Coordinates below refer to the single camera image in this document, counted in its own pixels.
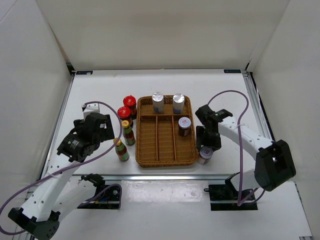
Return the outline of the pink spice jar white lid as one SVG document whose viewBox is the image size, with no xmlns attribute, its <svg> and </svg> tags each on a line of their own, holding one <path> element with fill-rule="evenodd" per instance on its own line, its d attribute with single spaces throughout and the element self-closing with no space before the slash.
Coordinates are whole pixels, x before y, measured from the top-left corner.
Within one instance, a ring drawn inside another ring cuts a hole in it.
<svg viewBox="0 0 320 240">
<path fill-rule="evenodd" d="M 214 151 L 211 147 L 202 146 L 199 151 L 198 162 L 203 165 L 207 160 L 211 159 Z"/>
</svg>

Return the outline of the yellow cap sauce bottle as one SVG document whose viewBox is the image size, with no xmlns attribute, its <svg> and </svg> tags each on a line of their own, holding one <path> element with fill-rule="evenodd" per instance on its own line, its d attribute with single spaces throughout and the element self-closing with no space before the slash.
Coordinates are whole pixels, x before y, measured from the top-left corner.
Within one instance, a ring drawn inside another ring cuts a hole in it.
<svg viewBox="0 0 320 240">
<path fill-rule="evenodd" d="M 123 131 L 122 134 L 123 134 L 125 143 L 128 146 L 134 145 L 136 140 L 135 140 L 134 132 L 133 132 L 131 126 L 130 126 L 129 121 L 128 120 L 123 120 L 121 122 L 121 125 L 122 125 L 122 131 Z"/>
<path fill-rule="evenodd" d="M 126 146 L 123 144 L 122 140 L 118 137 L 116 137 L 113 140 L 113 143 L 115 144 L 115 152 L 118 156 L 118 159 L 122 162 L 127 161 L 130 158 L 130 155 L 127 151 Z"/>
</svg>

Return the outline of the yellow cap sauce bottle front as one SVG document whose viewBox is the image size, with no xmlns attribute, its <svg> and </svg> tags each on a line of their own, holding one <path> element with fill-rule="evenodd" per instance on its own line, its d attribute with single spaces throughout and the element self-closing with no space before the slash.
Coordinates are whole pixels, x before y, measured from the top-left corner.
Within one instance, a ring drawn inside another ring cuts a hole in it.
<svg viewBox="0 0 320 240">
<path fill-rule="evenodd" d="M 130 155 L 127 151 L 126 146 L 123 144 L 122 140 L 118 137 L 116 137 L 113 140 L 113 143 L 115 144 L 115 152 L 118 156 L 118 159 L 122 162 L 127 161 L 130 158 Z"/>
</svg>

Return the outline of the dark spice jar white lid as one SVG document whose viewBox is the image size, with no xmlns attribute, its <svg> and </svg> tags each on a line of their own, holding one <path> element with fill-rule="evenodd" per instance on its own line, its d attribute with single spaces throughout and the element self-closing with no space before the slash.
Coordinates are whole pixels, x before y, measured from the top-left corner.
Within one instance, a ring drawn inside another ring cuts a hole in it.
<svg viewBox="0 0 320 240">
<path fill-rule="evenodd" d="M 189 134 L 192 122 L 188 117 L 181 117 L 178 120 L 178 134 L 185 137 Z"/>
</svg>

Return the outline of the silver cap white shaker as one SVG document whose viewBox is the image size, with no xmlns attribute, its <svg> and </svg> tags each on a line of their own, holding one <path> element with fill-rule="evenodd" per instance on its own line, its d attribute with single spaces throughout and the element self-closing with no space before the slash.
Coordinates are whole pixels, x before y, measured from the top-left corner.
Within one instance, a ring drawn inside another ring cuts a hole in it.
<svg viewBox="0 0 320 240">
<path fill-rule="evenodd" d="M 151 96 L 153 110 L 157 114 L 164 113 L 164 95 L 161 92 L 155 92 Z"/>
<path fill-rule="evenodd" d="M 185 106 L 185 96 L 181 93 L 176 93 L 172 97 L 172 110 L 174 114 L 182 114 Z"/>
</svg>

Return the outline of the silver cap white shaker front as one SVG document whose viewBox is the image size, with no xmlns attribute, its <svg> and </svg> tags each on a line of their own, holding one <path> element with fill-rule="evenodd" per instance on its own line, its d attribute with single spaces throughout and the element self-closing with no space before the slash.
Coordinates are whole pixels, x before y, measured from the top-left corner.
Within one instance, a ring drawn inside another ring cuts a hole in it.
<svg viewBox="0 0 320 240">
<path fill-rule="evenodd" d="M 161 92 L 155 92 L 151 96 L 153 110 L 157 114 L 164 113 L 164 95 Z"/>
</svg>

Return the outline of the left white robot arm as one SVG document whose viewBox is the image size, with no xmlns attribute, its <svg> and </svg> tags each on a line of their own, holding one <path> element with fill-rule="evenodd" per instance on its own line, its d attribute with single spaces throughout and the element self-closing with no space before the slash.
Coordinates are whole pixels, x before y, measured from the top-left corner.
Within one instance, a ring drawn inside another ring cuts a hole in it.
<svg viewBox="0 0 320 240">
<path fill-rule="evenodd" d="M 73 122 L 74 128 L 57 148 L 57 157 L 37 188 L 22 206 L 12 208 L 8 217 L 38 240 L 50 240 L 61 221 L 85 200 L 100 200 L 105 194 L 105 181 L 98 174 L 89 174 L 65 195 L 62 190 L 74 172 L 88 163 L 86 158 L 104 141 L 115 137 L 108 114 L 90 113 Z"/>
</svg>

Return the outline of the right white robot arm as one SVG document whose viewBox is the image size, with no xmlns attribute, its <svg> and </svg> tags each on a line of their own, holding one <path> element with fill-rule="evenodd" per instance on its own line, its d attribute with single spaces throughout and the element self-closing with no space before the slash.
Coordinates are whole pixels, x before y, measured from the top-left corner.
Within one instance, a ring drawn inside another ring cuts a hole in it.
<svg viewBox="0 0 320 240">
<path fill-rule="evenodd" d="M 222 109 L 213 111 L 206 104 L 195 115 L 201 122 L 196 127 L 196 148 L 202 163 L 222 147 L 221 136 L 227 137 L 247 152 L 255 161 L 254 169 L 229 176 L 217 192 L 227 200 L 250 198 L 258 188 L 273 191 L 296 175 L 290 147 L 284 140 L 273 141 L 241 126 L 233 115 Z"/>
</svg>

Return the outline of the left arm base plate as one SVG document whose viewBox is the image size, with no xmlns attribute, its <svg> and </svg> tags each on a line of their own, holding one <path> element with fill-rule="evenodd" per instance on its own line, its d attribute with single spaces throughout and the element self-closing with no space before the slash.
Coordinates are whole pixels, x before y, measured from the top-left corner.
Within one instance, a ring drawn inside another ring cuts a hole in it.
<svg viewBox="0 0 320 240">
<path fill-rule="evenodd" d="M 122 186 L 118 183 L 99 186 L 95 196 L 81 203 L 78 209 L 119 210 L 122 201 Z"/>
</svg>

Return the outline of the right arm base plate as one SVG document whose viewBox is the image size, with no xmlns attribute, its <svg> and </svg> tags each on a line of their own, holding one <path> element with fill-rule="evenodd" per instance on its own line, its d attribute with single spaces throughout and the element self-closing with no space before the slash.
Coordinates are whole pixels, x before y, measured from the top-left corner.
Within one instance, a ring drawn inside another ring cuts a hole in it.
<svg viewBox="0 0 320 240">
<path fill-rule="evenodd" d="M 209 194 L 210 210 L 211 211 L 257 211 L 255 196 L 252 195 L 241 206 L 237 205 L 237 196 L 232 196 L 224 184 L 210 184 L 203 191 Z"/>
</svg>

